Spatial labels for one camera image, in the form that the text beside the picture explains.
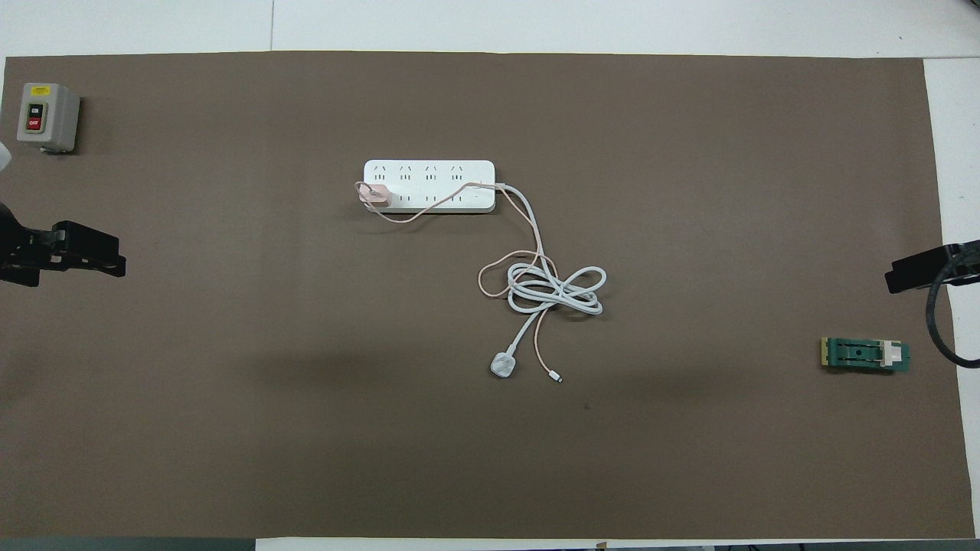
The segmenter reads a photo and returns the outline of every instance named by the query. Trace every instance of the white power strip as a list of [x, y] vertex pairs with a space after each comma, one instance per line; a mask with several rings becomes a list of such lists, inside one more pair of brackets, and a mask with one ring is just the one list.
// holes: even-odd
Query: white power strip
[[[377, 206], [382, 213], [417, 213], [446, 198], [464, 183], [496, 182], [490, 161], [371, 160], [365, 163], [364, 182], [381, 184], [391, 195], [388, 206]], [[489, 213], [497, 190], [468, 187], [431, 213]]]

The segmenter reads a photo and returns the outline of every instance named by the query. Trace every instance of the black cable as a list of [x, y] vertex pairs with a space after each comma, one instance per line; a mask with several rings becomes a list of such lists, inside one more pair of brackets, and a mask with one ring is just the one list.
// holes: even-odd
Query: black cable
[[947, 360], [958, 366], [970, 369], [980, 368], [980, 358], [976, 360], [962, 358], [943, 342], [943, 337], [939, 334], [939, 328], [936, 327], [936, 297], [939, 296], [939, 288], [943, 286], [943, 281], [953, 273], [953, 270], [964, 264], [978, 262], [980, 262], [980, 245], [965, 248], [959, 254], [950, 257], [950, 260], [947, 261], [946, 265], [936, 274], [936, 278], [933, 279], [932, 286], [929, 287], [929, 297], [925, 301], [925, 325], [929, 329], [929, 337], [932, 338], [933, 344], [936, 345], [936, 348], [939, 349], [943, 356], [946, 356]]

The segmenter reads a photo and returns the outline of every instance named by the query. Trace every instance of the brown mat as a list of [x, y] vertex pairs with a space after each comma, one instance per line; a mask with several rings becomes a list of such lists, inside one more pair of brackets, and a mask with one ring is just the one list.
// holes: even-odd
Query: brown mat
[[[14, 58], [0, 198], [129, 275], [0, 285], [0, 534], [972, 537], [956, 371], [889, 262], [940, 243], [922, 64], [600, 55]], [[76, 155], [15, 141], [26, 81]], [[384, 223], [371, 158], [490, 159], [607, 312], [522, 317], [513, 212]], [[495, 283], [502, 275], [496, 274]], [[949, 330], [949, 310], [941, 313]], [[821, 336], [910, 343], [842, 374]]]

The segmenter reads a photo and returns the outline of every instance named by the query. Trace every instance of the gray switch box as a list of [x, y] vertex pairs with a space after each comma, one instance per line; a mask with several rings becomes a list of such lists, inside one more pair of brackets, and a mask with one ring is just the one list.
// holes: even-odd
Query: gray switch box
[[80, 102], [77, 94], [61, 84], [28, 82], [21, 99], [17, 140], [38, 145], [47, 153], [72, 151]]

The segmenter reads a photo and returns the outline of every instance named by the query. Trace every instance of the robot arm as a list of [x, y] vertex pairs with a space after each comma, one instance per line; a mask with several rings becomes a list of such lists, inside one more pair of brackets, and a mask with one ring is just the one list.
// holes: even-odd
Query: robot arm
[[[10, 152], [0, 143], [0, 170]], [[75, 222], [58, 222], [50, 231], [22, 226], [0, 203], [0, 280], [36, 287], [40, 271], [95, 270], [125, 276], [120, 241], [108, 233]]]

